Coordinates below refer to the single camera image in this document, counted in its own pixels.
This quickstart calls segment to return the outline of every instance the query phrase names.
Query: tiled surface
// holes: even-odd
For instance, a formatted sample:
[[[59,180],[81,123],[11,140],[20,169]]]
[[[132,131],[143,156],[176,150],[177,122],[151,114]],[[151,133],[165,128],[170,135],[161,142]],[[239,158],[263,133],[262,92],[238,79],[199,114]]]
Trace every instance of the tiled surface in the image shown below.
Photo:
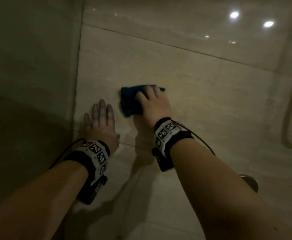
[[[83,22],[292,76],[292,0],[85,0]]]
[[[82,4],[0,0],[0,202],[72,139]]]
[[[231,22],[235,8],[240,19]],[[261,28],[268,18],[275,25]],[[205,238],[176,172],[161,173],[150,155],[152,131],[121,113],[120,88],[139,84],[165,87],[176,120],[236,172],[256,177],[259,194],[292,228],[292,0],[86,0],[84,24],[74,136],[104,98],[121,145],[111,183],[70,214],[69,239]],[[136,155],[144,159],[129,179]],[[101,207],[109,201],[112,211]],[[80,228],[83,209],[91,218]]]

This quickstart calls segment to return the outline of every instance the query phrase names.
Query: person's left hand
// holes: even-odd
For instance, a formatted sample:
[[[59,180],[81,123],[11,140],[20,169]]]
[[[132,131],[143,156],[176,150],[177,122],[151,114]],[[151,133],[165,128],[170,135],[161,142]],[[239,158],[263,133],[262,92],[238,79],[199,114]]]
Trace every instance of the person's left hand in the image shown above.
[[[120,135],[115,133],[115,118],[113,108],[105,104],[104,100],[99,101],[92,107],[92,120],[88,113],[84,116],[87,137],[86,140],[101,140],[104,142],[110,153],[114,153],[119,146]]]

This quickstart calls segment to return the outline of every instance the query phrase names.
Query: person's right arm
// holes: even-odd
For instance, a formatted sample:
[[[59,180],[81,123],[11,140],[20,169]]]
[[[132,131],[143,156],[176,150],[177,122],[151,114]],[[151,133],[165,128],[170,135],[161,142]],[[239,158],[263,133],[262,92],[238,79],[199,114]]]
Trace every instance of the person's right arm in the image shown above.
[[[136,99],[151,127],[173,117],[164,92],[147,86]],[[292,239],[292,230],[231,168],[194,139],[170,150],[176,173],[207,239]]]

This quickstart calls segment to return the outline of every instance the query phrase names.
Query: bright light spot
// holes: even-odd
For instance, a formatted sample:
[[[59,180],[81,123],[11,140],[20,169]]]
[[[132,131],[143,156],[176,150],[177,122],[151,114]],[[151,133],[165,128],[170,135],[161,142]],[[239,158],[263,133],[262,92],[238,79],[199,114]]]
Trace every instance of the bright light spot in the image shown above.
[[[239,15],[238,12],[232,12],[231,15],[230,15],[230,17],[231,17],[231,18],[237,18],[238,15]]]
[[[274,25],[274,22],[273,21],[267,21],[266,23],[264,23],[264,27],[265,28],[272,27],[273,25]]]

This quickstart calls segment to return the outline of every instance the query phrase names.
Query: hand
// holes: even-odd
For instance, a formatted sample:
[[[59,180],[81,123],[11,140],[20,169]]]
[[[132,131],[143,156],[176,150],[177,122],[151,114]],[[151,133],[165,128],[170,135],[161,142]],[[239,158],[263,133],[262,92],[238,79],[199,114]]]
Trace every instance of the hand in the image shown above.
[[[160,119],[173,117],[168,98],[159,87],[145,86],[143,90],[147,97],[142,92],[138,92],[135,99],[140,102],[143,108],[143,117],[149,126],[153,128]]]
[[[87,137],[86,140],[101,140],[104,142],[110,153],[114,153],[119,146],[120,135],[115,133],[115,118],[113,108],[105,104],[104,100],[92,106],[92,120],[88,113],[84,116]]]

